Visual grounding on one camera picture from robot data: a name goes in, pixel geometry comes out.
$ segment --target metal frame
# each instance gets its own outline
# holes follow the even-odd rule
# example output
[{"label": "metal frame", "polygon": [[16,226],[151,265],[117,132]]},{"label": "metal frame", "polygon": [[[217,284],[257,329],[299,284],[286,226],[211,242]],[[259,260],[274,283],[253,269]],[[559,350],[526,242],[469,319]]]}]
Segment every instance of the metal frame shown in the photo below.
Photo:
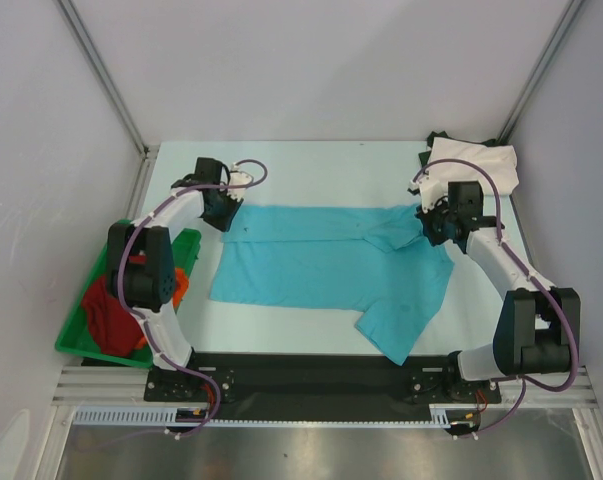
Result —
[{"label": "metal frame", "polygon": [[[124,126],[130,141],[141,156],[141,165],[137,172],[135,188],[127,205],[127,216],[132,218],[138,215],[143,197],[147,190],[151,172],[158,154],[158,147],[148,147],[145,145],[142,136],[136,127],[134,120],[123,101],[114,80],[108,72],[103,59],[101,58],[94,41],[81,20],[80,14],[72,0],[55,0],[59,10],[67,21],[68,26],[78,42],[88,64],[95,73],[99,83],[103,87],[104,94],[113,105],[118,118]],[[556,57],[561,45],[565,42],[568,32],[575,24],[578,15],[583,10],[586,0],[571,0],[564,10],[554,31],[544,50],[534,66],[526,84],[513,106],[508,118],[502,128],[499,140],[507,142],[517,126],[517,123],[529,104],[533,94],[537,91],[543,78],[547,74]],[[529,257],[531,251],[527,242],[526,251]],[[68,366],[63,369],[59,385],[52,401],[52,410],[49,423],[49,432],[46,444],[41,452],[41,458],[36,472],[36,479],[55,478],[61,465],[63,449],[68,438],[70,426],[77,411],[84,412],[88,407],[93,411],[108,411],[108,407],[118,406],[123,409],[130,409],[130,412],[139,408],[163,409],[200,406],[201,404],[169,404],[152,403],[148,404],[143,400],[143,394],[146,385],[146,370],[137,370],[128,367],[76,367]],[[549,382],[559,382],[560,375],[544,376]],[[518,397],[520,386],[516,382],[506,382],[501,384],[501,394],[503,402],[497,405],[491,405],[490,408],[509,408],[511,403]],[[584,368],[580,369],[579,376],[573,389],[562,394],[549,394],[534,386],[529,386],[526,399],[522,408],[572,408],[575,419],[578,422],[581,440],[587,453],[595,479],[603,479],[603,422],[598,410],[596,398]],[[433,421],[437,426],[445,426],[447,418],[441,415],[445,410],[458,408],[467,408],[459,404],[433,404],[430,406]],[[425,423],[415,424],[413,422],[376,422],[376,423],[334,423],[334,422],[241,422],[241,421],[212,421],[213,426],[298,426],[308,427],[397,427],[410,428],[414,426],[430,426]]]},{"label": "metal frame", "polygon": [[526,107],[530,103],[532,96],[541,85],[553,60],[565,43],[568,33],[572,30],[579,14],[582,12],[583,7],[588,1],[589,0],[570,0],[570,3],[563,10],[561,18],[554,27],[550,39],[543,47],[541,56],[532,68],[532,72],[526,80],[523,90],[521,90],[521,93],[519,94],[519,98],[517,98],[517,101],[512,107],[512,110],[501,129],[501,133],[498,137],[500,144],[505,145],[510,142],[512,134],[514,133],[521,116],[525,112]]},{"label": "metal frame", "polygon": [[144,155],[147,152],[147,148],[143,142],[141,133],[135,125],[128,107],[123,101],[123,97],[121,96],[119,89],[114,83],[114,80],[112,80],[112,76],[110,75],[110,72],[108,72],[105,63],[99,54],[99,50],[97,50],[92,37],[88,33],[88,29],[83,23],[83,20],[81,20],[77,7],[74,5],[72,0],[55,0],[55,2],[58,5],[63,18],[66,20],[70,31],[79,44],[86,61],[90,65],[92,71],[95,73],[97,80],[103,87],[105,96],[114,107],[114,110],[123,127],[125,128],[128,137],[130,137],[130,140],[134,144],[139,154]]}]

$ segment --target cable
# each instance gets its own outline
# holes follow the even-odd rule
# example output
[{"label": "cable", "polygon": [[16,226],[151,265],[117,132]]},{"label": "cable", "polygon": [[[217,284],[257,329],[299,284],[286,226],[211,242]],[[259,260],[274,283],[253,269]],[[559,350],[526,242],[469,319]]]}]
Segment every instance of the cable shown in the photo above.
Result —
[{"label": "cable", "polygon": [[[534,285],[537,288],[537,290],[539,290],[541,292],[541,294],[547,299],[548,303],[552,306],[552,309],[555,311],[555,313],[557,314],[557,317],[559,318],[559,322],[561,323],[561,326],[563,327],[564,331],[566,332],[566,336],[568,337],[568,346],[570,349],[570,373],[568,374],[568,378],[565,380],[565,382],[563,382],[561,385],[558,385],[558,386],[547,385],[547,384],[542,383],[528,375],[523,375],[521,378],[522,386],[521,386],[521,394],[519,395],[519,398],[514,403],[514,405],[512,405],[512,408],[508,411],[508,413],[506,413],[501,419],[499,419],[492,425],[489,425],[480,430],[480,432],[485,432],[485,431],[488,431],[488,430],[491,430],[491,429],[497,427],[498,425],[503,424],[503,422],[505,422],[512,415],[514,415],[514,413],[517,411],[517,409],[523,402],[523,398],[525,397],[526,380],[529,381],[530,383],[536,385],[537,387],[540,387],[540,388],[550,391],[550,392],[563,392],[563,391],[567,390],[568,388],[570,388],[572,386],[572,384],[574,383],[574,380],[575,380],[578,370],[579,370],[579,352],[577,349],[576,340],[574,338],[574,333],[572,332],[570,323],[568,322],[568,319],[566,318],[565,313],[563,312],[563,309],[561,308],[561,306],[557,303],[557,301],[554,299],[554,297],[552,295],[550,295],[550,293],[545,289],[545,287],[541,284],[539,279],[537,279],[535,276],[531,275],[531,272],[527,268],[526,264],[517,256],[517,254],[510,248],[510,246],[503,241],[503,225],[501,224],[501,198],[499,197],[499,191],[497,189],[497,186],[494,183],[494,180],[492,179],[492,177],[488,174],[488,172],[486,172],[483,168],[479,167],[478,165],[468,162],[467,160],[461,160],[459,158],[444,158],[441,160],[434,160],[434,161],[426,164],[423,168],[421,168],[417,172],[417,174],[414,176],[412,181],[416,182],[419,179],[419,177],[421,177],[421,175],[426,173],[428,168],[432,167],[433,165],[442,164],[442,163],[458,163],[460,165],[465,165],[467,167],[473,168],[474,170],[479,172],[488,181],[488,183],[490,184],[490,188],[492,189],[492,193],[494,194],[494,201],[496,204],[496,223],[497,223],[496,234],[497,234],[497,241],[499,243],[499,246],[501,248],[503,248],[505,253],[512,259],[512,261],[517,265],[517,267],[519,267],[521,272],[526,276],[528,281],[530,283],[532,283],[532,285]],[[505,377],[505,378],[494,379],[494,381],[497,381],[497,382],[505,381],[505,380],[513,380],[513,378]]]},{"label": "cable", "polygon": [[172,361],[170,358],[168,358],[168,356],[165,353],[161,352],[158,344],[156,343],[156,341],[154,339],[154,336],[152,335],[152,331],[150,330],[150,326],[147,322],[145,315],[142,312],[131,308],[125,301],[125,297],[123,295],[123,277],[124,277],[125,267],[126,267],[126,264],[128,261],[128,257],[130,256],[132,246],[134,245],[134,242],[138,238],[138,236],[141,233],[141,231],[143,230],[143,228],[148,223],[150,223],[156,215],[161,213],[168,205],[170,205],[177,198],[180,198],[183,195],[187,195],[189,193],[192,193],[195,191],[200,191],[200,190],[226,190],[226,189],[240,189],[240,188],[247,189],[247,188],[255,187],[255,186],[263,183],[265,181],[265,179],[268,177],[267,167],[260,161],[252,160],[252,159],[241,160],[241,161],[237,162],[235,165],[238,166],[238,165],[243,165],[246,163],[254,163],[254,164],[259,165],[263,169],[263,175],[261,176],[261,178],[259,178],[258,180],[254,180],[252,182],[246,183],[244,185],[212,185],[212,184],[194,185],[192,187],[186,187],[182,190],[179,190],[175,194],[173,194],[170,197],[168,197],[167,199],[165,199],[157,208],[155,208],[151,213],[149,213],[146,216],[146,218],[144,218],[139,223],[139,225],[137,225],[137,227],[134,229],[134,231],[132,232],[132,235],[130,235],[128,242],[125,245],[125,248],[123,249],[123,254],[121,255],[121,261],[119,262],[119,273],[117,275],[117,297],[119,299],[119,303],[121,304],[121,306],[123,307],[123,309],[125,311],[127,311],[131,315],[136,316],[137,318],[139,318],[142,321],[143,332],[144,332],[145,336],[147,337],[148,343],[150,344],[150,347],[152,348],[152,350],[154,352],[157,352],[156,355],[158,355],[161,360],[163,360],[165,363],[170,365],[175,370],[186,373],[188,375],[192,375],[194,377],[201,378],[202,380],[206,381],[208,384],[212,385],[212,387],[214,389],[216,401],[214,402],[214,406],[212,407],[210,414],[205,419],[203,419],[201,421],[201,423],[199,423],[199,425],[194,427],[191,431],[184,433],[184,434],[177,434],[175,436],[177,439],[185,438],[185,437],[189,437],[189,436],[193,435],[194,433],[199,431],[201,429],[201,427],[203,427],[206,423],[208,423],[210,420],[212,420],[214,418],[214,416],[217,413],[217,410],[219,409],[219,405],[221,403],[221,390],[219,389],[219,385],[214,381],[213,378],[211,378],[208,375],[205,375],[201,372],[197,372],[195,370],[190,370],[189,368],[182,367],[181,365],[178,365],[177,363]]},{"label": "cable", "polygon": [[477,397],[477,413],[485,412],[488,409],[488,399],[483,394],[483,391],[481,389],[477,390],[476,397]]},{"label": "cable", "polygon": [[474,432],[474,434],[470,433],[467,435],[461,435],[459,438],[476,438],[475,435],[477,433],[486,433],[486,432],[489,432],[490,430],[497,428],[499,425],[503,425],[519,409],[519,407],[521,406],[521,403],[523,403],[523,398],[525,397],[526,390],[527,390],[527,386],[525,384],[525,378],[522,378],[521,379],[521,393],[519,394],[519,398],[517,398],[517,401],[514,402],[514,405],[512,405],[512,408],[510,408],[510,410],[508,410],[508,413],[506,413],[504,416],[502,416],[496,422],[491,423],[487,427],[483,427],[478,432]]}]

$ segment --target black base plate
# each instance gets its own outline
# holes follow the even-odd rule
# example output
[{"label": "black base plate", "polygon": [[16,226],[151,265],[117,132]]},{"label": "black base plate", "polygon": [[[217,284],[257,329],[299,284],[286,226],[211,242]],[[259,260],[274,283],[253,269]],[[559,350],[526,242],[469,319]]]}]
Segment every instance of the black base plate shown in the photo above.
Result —
[{"label": "black base plate", "polygon": [[[498,388],[490,390],[487,382],[457,382],[449,366],[445,356],[409,357],[397,366],[373,356],[199,353],[188,368],[219,384],[223,405],[216,418],[225,420],[427,421],[431,403],[464,403],[474,409],[478,389],[490,403],[500,403]],[[200,382],[153,368],[144,398],[205,401]]]}]

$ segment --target metal floor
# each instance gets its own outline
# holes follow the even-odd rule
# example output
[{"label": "metal floor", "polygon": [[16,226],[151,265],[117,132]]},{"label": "metal floor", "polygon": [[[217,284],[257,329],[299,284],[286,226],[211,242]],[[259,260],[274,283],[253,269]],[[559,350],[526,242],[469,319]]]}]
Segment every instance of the metal floor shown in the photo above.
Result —
[{"label": "metal floor", "polygon": [[57,480],[592,478],[570,410],[520,411],[478,441],[441,430],[208,427],[179,442],[149,434],[81,451],[132,431],[74,427]]}]

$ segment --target red cloth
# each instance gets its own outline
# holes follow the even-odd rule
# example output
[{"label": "red cloth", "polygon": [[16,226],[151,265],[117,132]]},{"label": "red cloth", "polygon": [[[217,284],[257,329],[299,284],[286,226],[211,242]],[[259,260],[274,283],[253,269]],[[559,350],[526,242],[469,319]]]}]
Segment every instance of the red cloth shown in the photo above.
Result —
[{"label": "red cloth", "polygon": [[101,353],[115,357],[127,357],[132,353],[143,332],[119,300],[106,291],[105,275],[90,285],[81,306],[88,316],[88,331]]}]

